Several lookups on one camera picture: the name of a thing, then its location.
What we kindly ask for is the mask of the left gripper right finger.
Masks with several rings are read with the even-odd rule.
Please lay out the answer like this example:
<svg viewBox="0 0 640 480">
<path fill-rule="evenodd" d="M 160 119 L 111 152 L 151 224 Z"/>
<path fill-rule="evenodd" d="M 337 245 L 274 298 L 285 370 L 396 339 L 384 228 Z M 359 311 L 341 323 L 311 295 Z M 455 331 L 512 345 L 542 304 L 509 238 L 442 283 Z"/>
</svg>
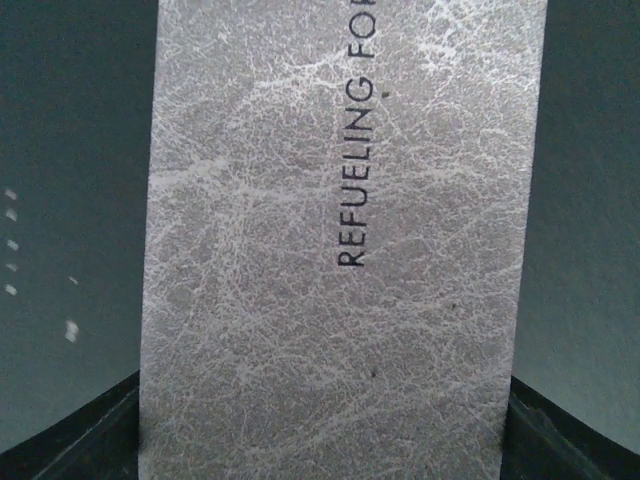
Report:
<svg viewBox="0 0 640 480">
<path fill-rule="evenodd" d="M 637 480 L 639 455 L 513 378 L 503 439 L 502 477 Z"/>
</svg>

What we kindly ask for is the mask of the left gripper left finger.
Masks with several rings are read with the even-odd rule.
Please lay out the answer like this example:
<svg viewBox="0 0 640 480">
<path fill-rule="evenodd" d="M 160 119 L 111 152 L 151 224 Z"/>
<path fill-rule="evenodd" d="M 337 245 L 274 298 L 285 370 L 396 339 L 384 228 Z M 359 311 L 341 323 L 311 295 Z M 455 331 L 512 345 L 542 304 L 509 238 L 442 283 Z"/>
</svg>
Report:
<svg viewBox="0 0 640 480">
<path fill-rule="evenodd" d="M 139 374 L 1 454 L 3 479 L 137 479 Z"/>
</svg>

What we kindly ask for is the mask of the grey glasses case green lining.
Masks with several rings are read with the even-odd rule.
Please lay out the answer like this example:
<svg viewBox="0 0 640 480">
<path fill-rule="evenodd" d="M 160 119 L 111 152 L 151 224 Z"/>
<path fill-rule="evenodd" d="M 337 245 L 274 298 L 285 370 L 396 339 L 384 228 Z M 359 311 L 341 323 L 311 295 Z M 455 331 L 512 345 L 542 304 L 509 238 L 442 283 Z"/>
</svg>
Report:
<svg viewBox="0 0 640 480">
<path fill-rule="evenodd" d="M 547 5 L 163 1 L 143 479 L 496 479 Z"/>
</svg>

